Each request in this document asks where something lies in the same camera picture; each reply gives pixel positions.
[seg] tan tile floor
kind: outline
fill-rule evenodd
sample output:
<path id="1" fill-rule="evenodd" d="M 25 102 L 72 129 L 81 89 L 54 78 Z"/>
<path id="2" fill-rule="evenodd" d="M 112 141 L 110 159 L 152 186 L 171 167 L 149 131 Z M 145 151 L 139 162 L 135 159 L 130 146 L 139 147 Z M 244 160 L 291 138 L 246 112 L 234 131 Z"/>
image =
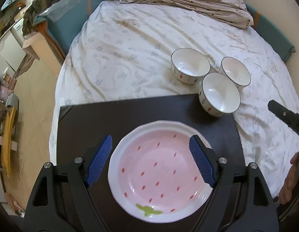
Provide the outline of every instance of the tan tile floor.
<path id="1" fill-rule="evenodd" d="M 15 141 L 18 151 L 11 151 L 10 177 L 3 176 L 5 188 L 22 208 L 43 164 L 49 161 L 49 135 L 55 105 L 57 78 L 41 61 L 18 77 L 14 93 L 20 99 Z"/>

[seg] bowl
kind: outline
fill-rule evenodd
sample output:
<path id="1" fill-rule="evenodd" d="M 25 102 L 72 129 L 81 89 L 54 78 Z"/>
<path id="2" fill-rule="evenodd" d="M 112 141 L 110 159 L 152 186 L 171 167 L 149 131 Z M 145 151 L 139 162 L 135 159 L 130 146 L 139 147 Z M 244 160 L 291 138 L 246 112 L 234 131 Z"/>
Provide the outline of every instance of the bowl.
<path id="1" fill-rule="evenodd" d="M 127 134 L 113 152 L 108 181 L 117 203 L 130 215 L 152 223 L 179 221 L 197 211 L 212 192 L 190 153 L 194 128 L 155 121 Z"/>
<path id="2" fill-rule="evenodd" d="M 225 57 L 221 61 L 219 73 L 227 76 L 241 90 L 251 82 L 251 76 L 246 66 L 234 57 Z"/>
<path id="3" fill-rule="evenodd" d="M 211 68 L 208 59 L 201 52 L 190 48 L 174 51 L 171 62 L 174 76 L 185 84 L 198 83 Z"/>
<path id="4" fill-rule="evenodd" d="M 226 76 L 210 73 L 202 81 L 199 101 L 203 109 L 214 117 L 234 113 L 240 106 L 240 93 Z"/>

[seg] metal screw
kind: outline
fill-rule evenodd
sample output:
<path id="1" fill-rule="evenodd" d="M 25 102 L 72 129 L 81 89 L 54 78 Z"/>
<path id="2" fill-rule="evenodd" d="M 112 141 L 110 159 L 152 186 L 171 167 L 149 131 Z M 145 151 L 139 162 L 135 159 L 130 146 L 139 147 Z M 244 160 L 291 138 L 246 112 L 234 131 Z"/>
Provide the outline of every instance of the metal screw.
<path id="1" fill-rule="evenodd" d="M 255 162 L 253 162 L 250 164 L 250 167 L 253 169 L 256 169 L 258 167 L 258 165 Z"/>
<path id="2" fill-rule="evenodd" d="M 227 159 L 224 158 L 224 157 L 219 158 L 218 161 L 219 161 L 220 163 L 222 163 L 222 164 L 226 164 L 226 163 L 227 163 Z"/>
<path id="3" fill-rule="evenodd" d="M 83 161 L 83 159 L 81 158 L 81 157 L 76 157 L 75 159 L 74 159 L 74 162 L 75 163 L 81 163 Z"/>
<path id="4" fill-rule="evenodd" d="M 51 167 L 51 163 L 50 162 L 46 162 L 45 164 L 44 164 L 44 168 L 50 168 Z"/>

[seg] black table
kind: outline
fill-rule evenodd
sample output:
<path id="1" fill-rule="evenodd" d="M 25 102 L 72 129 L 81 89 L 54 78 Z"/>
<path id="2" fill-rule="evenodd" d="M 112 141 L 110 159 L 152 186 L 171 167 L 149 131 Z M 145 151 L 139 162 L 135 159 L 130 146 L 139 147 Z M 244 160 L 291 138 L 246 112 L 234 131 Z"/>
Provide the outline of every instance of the black table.
<path id="1" fill-rule="evenodd" d="M 113 138 L 113 151 L 119 141 L 139 125 L 156 120 L 180 121 L 197 129 L 211 144 L 219 157 L 231 163 L 245 165 L 236 122 L 232 115 L 215 118 L 201 107 L 198 95 L 167 96 L 126 101 L 62 107 L 58 123 L 57 164 L 68 164 L 82 156 L 105 135 Z M 90 189 L 92 199 L 111 232 L 191 231 L 203 206 L 194 214 L 177 222 L 153 224 L 127 214 L 114 200 L 107 180 L 109 160 L 97 183 Z M 62 186 L 67 218 L 82 231 L 67 183 Z M 222 226 L 234 208 L 239 186 L 234 184 Z"/>

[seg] pink plate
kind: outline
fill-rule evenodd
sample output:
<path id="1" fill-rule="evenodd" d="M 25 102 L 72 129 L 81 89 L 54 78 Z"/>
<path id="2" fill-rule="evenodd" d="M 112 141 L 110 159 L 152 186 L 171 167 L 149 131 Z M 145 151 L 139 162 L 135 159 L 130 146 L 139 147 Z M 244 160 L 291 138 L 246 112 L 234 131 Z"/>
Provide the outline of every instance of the pink plate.
<path id="1" fill-rule="evenodd" d="M 167 223 L 197 211 L 212 188 L 189 151 L 194 128 L 175 121 L 156 121 L 127 134 L 111 156 L 108 179 L 118 204 L 146 222 Z"/>

